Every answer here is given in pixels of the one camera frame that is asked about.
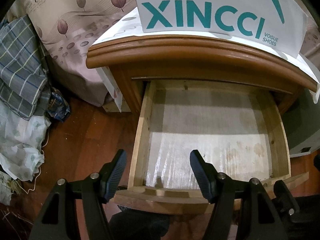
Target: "clothes pile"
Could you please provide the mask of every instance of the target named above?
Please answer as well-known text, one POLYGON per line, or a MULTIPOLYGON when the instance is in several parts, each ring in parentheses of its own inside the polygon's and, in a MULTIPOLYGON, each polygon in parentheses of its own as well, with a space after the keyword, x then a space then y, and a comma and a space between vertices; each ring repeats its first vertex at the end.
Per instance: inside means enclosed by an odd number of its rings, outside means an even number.
POLYGON ((62 122, 70 115, 50 85, 44 51, 28 16, 0 23, 0 165, 13 179, 39 172, 46 113, 62 122))

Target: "wooden drawer side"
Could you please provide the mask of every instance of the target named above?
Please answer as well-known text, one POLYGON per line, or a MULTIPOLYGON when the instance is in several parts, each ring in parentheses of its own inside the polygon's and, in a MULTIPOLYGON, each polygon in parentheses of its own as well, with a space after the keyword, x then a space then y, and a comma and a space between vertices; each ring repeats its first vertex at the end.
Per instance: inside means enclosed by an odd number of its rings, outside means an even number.
MULTIPOLYGON (((303 173, 284 180, 289 190, 294 189, 309 178, 309 173, 303 173)), ((273 185, 265 186, 271 199, 275 198, 273 185)), ((163 214, 205 214, 212 213, 214 204, 209 204, 201 196, 200 190, 177 190, 147 188, 144 186, 131 187, 128 190, 116 192, 112 202, 137 210, 163 214)), ((234 202, 234 210, 239 210, 240 199, 234 202)))
POLYGON ((256 98, 268 132, 272 162, 272 178, 270 181, 287 179, 291 176, 290 157, 279 110, 268 91, 259 91, 256 98))
POLYGON ((136 138, 134 141, 128 187, 143 185, 143 180, 145 177, 145 163, 148 157, 147 151, 150 135, 150 115, 155 90, 155 83, 148 83, 142 102, 136 138))

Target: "drawer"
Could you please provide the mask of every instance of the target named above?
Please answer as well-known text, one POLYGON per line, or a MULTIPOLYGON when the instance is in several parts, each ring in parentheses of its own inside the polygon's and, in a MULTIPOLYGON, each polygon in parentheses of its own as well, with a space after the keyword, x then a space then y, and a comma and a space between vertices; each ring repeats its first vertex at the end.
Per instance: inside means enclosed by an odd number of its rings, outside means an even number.
POLYGON ((252 86, 203 81, 148 83, 133 149, 128 190, 114 202, 169 214, 211 212, 192 172, 197 149, 218 172, 233 179, 291 184, 287 141, 269 91, 252 86))

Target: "crumpled plastic bag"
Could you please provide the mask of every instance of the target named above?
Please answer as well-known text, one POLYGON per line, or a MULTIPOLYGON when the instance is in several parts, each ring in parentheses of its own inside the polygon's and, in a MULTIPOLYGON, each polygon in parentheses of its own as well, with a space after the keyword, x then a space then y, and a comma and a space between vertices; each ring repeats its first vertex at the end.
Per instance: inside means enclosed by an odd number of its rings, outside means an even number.
POLYGON ((41 143, 50 124, 45 116, 27 121, 0 101, 0 165, 13 179, 31 181, 39 172, 41 143))
POLYGON ((64 122, 71 113, 70 106, 58 89, 54 87, 51 89, 51 97, 47 112, 54 119, 64 122))

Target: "plaid shirt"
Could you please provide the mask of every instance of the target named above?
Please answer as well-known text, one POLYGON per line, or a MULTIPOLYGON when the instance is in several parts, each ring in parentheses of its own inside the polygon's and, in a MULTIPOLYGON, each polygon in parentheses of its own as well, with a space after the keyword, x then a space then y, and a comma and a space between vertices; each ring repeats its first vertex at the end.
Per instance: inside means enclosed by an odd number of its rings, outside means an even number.
POLYGON ((36 31, 28 16, 2 25, 0 99, 24 119, 43 115, 48 108, 50 88, 36 31))

